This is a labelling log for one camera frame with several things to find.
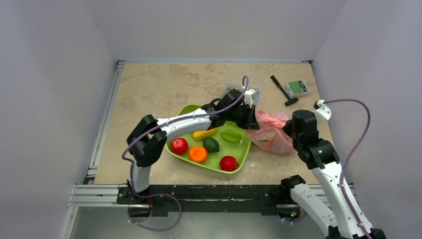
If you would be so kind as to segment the pink plastic bag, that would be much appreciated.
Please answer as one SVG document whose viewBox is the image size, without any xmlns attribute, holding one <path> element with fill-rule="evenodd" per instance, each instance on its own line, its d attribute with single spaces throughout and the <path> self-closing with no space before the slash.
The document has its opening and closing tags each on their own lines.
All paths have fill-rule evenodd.
<svg viewBox="0 0 422 239">
<path fill-rule="evenodd" d="M 283 131 L 289 119 L 285 113 L 258 111 L 256 119 L 260 129 L 246 131 L 251 142 L 274 154 L 290 154 L 294 151 L 292 139 Z"/>
</svg>

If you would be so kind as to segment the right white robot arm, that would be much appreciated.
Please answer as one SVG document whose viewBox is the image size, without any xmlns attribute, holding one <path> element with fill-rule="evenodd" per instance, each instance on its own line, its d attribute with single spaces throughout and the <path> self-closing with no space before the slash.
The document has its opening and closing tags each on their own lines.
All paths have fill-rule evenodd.
<svg viewBox="0 0 422 239">
<path fill-rule="evenodd" d="M 334 146 L 320 138 L 316 112 L 294 111 L 283 128 L 302 162 L 318 180 L 328 200 L 325 204 L 306 184 L 294 175 L 281 180 L 280 198 L 297 203 L 314 220 L 327 239 L 384 239 L 360 209 L 346 183 L 343 167 Z"/>
</svg>

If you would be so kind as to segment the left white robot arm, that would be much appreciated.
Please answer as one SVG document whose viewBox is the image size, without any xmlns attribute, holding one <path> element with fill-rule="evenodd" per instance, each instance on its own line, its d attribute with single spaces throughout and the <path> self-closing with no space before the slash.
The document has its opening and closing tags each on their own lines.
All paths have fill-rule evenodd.
<svg viewBox="0 0 422 239">
<path fill-rule="evenodd" d="M 126 139 L 122 158 L 130 162 L 129 197 L 141 204 L 148 199 L 151 166 L 160 158 L 164 146 L 195 131 L 214 129 L 232 122 L 244 130 L 258 130 L 255 117 L 257 90 L 232 89 L 193 112 L 164 119 L 144 116 Z"/>
</svg>

